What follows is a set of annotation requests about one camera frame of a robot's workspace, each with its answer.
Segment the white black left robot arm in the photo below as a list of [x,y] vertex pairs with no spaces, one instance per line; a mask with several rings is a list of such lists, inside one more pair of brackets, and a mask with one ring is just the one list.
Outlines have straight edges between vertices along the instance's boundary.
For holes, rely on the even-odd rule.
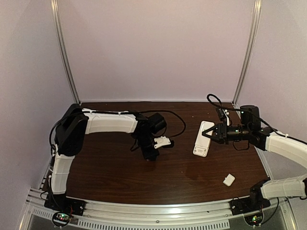
[[85,135],[103,132],[131,134],[141,148],[144,159],[154,161],[159,155],[159,148],[172,144],[165,136],[155,137],[164,128],[166,121],[159,113],[146,117],[142,112],[97,111],[72,104],[54,125],[49,136],[53,157],[49,182],[52,194],[66,193],[70,167],[83,148]]

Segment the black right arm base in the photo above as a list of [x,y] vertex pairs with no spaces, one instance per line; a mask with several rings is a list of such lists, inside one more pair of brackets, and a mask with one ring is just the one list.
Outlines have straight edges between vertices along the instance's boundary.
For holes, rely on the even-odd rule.
[[254,195],[244,198],[234,197],[228,203],[233,216],[260,211],[262,208],[271,205],[268,199],[264,199],[262,196],[256,197]]

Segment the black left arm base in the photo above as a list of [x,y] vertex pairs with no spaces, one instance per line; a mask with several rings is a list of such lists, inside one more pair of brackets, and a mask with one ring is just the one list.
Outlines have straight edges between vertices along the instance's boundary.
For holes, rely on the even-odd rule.
[[47,195],[47,200],[44,207],[54,211],[61,211],[66,214],[82,216],[86,202],[79,199],[68,198],[66,194],[61,195]]

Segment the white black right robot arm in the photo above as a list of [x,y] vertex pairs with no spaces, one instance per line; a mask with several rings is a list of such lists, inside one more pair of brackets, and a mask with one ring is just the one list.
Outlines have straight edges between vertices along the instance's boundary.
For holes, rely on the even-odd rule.
[[[307,166],[307,144],[296,138],[288,136],[272,128],[269,124],[262,127],[265,121],[260,118],[258,107],[254,105],[241,106],[238,111],[240,115],[240,124],[230,126],[226,122],[225,107],[217,106],[220,123],[202,131],[203,137],[219,144],[228,142],[247,141],[249,145],[271,153],[278,154],[288,158],[303,167]],[[261,202],[264,199],[279,197],[307,197],[307,176],[301,176],[279,179],[264,180],[250,189],[250,199],[252,202]]]

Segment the white remote control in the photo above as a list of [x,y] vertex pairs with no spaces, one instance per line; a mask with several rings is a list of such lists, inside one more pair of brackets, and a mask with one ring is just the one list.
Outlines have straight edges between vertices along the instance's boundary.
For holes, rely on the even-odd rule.
[[198,134],[197,134],[197,138],[194,144],[194,149],[193,149],[193,154],[196,156],[200,156],[200,157],[206,157],[208,150],[209,150],[209,146],[211,143],[211,139],[207,138],[205,136],[202,135],[203,131],[210,129],[211,127],[214,126],[213,122],[209,122],[209,121],[202,121]]

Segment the white battery cover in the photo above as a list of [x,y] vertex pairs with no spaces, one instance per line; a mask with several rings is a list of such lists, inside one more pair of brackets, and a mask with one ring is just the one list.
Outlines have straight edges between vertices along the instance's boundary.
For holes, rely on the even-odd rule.
[[225,184],[226,186],[231,186],[234,180],[235,180],[235,177],[229,173],[223,180],[223,184]]

